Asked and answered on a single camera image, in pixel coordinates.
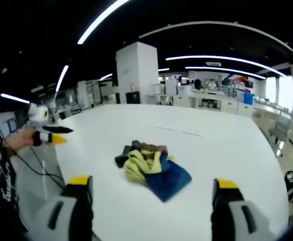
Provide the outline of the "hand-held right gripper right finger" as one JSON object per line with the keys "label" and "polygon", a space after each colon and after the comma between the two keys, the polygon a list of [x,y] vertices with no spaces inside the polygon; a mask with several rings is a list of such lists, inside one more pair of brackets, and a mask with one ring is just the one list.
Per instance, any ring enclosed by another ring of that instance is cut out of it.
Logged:
{"label": "hand-held right gripper right finger", "polygon": [[276,240],[268,218],[232,181],[213,182],[212,240]]}

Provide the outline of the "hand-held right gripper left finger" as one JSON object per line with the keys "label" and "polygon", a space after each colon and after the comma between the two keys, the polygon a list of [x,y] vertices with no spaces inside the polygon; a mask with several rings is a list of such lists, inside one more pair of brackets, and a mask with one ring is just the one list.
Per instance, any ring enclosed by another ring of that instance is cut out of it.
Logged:
{"label": "hand-held right gripper left finger", "polygon": [[36,213],[26,240],[92,240],[92,189],[91,175],[72,177],[62,193]]}

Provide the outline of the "person's left hand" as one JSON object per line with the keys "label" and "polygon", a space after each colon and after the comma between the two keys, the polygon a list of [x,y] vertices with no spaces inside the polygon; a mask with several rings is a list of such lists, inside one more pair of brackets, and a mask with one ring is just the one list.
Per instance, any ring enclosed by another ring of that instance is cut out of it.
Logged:
{"label": "person's left hand", "polygon": [[19,150],[34,144],[35,128],[20,129],[18,133],[6,137],[3,146],[7,151],[7,157],[14,156]]}

